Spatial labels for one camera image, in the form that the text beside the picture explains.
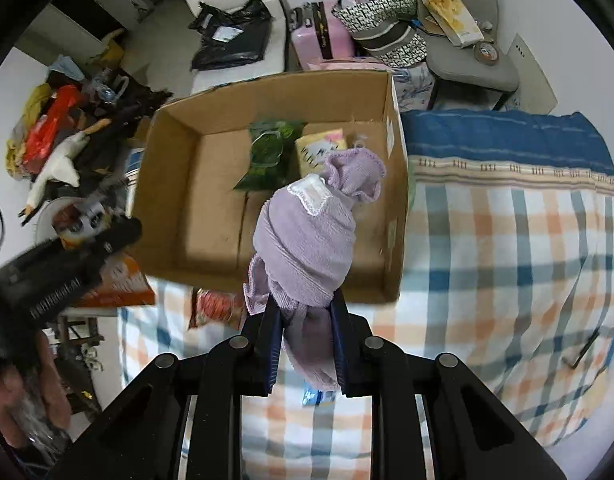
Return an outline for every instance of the rolled towel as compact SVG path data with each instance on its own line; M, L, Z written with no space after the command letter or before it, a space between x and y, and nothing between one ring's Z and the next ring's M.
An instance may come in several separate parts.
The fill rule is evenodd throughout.
M327 307L351 267L357 203L380 196L385 165L370 150L331 152L310 174L274 193L260 211L245 303L263 312L271 293L285 322L285 349L311 386L338 389Z

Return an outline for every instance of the chair seat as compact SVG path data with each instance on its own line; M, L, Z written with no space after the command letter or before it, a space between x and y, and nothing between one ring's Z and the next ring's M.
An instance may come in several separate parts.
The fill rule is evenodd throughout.
M285 70L286 29L283 20L274 20L271 26L265 57L255 63L219 70L201 70L194 76L191 92L196 94L214 86L247 81L265 75L278 74Z
M518 88L518 71L502 52L498 63L488 66L476 60L471 46L458 48L447 38L421 35L427 42L427 66L439 78L500 92L513 92Z

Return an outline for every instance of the plaid bedsheet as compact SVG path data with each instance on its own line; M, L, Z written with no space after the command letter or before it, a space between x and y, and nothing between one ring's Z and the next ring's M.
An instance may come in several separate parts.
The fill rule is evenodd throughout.
M614 171L606 147L579 114L410 112L403 121L416 181L401 296L349 309L406 352L458 355L551 446L589 416L585 394L614 342ZM218 325L186 330L191 289L152 285L159 304L124 308L119 318L125 383L161 352L193 356L233 334ZM595 330L570 368L565 361ZM246 475L368 478L369 399L304 407L303 388L283 355L273 393L243 399Z

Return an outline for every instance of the pink suitcase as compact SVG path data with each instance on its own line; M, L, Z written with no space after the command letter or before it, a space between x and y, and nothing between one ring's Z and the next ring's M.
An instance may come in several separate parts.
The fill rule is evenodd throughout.
M356 48L344 25L331 13L335 2L314 2L292 11L292 43L303 70L307 63L352 57Z

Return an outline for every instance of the green package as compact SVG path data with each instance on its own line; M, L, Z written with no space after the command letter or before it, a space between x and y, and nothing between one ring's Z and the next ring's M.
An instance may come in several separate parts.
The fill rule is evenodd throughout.
M249 169L234 189L275 191L298 178L294 143L303 134L303 123L260 121L249 126Z

